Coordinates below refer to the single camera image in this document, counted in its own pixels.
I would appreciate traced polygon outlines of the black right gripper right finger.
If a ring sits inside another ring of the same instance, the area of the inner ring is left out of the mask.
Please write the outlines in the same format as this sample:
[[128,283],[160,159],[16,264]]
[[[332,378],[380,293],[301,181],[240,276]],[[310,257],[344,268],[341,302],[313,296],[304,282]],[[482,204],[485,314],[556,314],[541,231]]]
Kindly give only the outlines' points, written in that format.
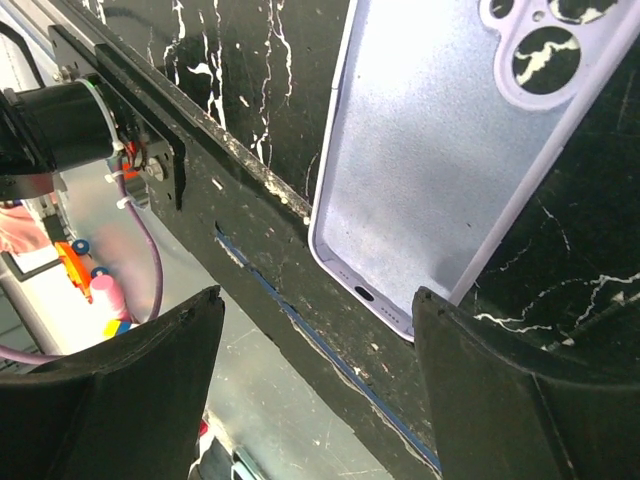
[[446,479],[635,479],[639,346],[550,353],[427,288],[415,349]]

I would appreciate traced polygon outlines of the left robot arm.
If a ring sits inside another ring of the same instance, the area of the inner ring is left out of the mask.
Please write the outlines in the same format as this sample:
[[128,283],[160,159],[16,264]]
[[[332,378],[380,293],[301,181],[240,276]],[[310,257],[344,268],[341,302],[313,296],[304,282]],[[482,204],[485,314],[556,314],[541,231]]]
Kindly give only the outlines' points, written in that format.
[[1,199],[34,199],[55,190],[56,173],[114,156],[121,149],[117,121],[97,77],[47,86],[24,38],[6,23],[1,34],[38,83],[1,91]]

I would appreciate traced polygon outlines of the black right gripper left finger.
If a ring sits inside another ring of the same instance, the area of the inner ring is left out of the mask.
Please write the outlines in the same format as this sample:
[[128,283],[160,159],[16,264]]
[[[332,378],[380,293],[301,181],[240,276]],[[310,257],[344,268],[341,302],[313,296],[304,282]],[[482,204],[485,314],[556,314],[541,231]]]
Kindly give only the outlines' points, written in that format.
[[127,333],[2,374],[2,478],[187,478],[224,314],[208,287]]

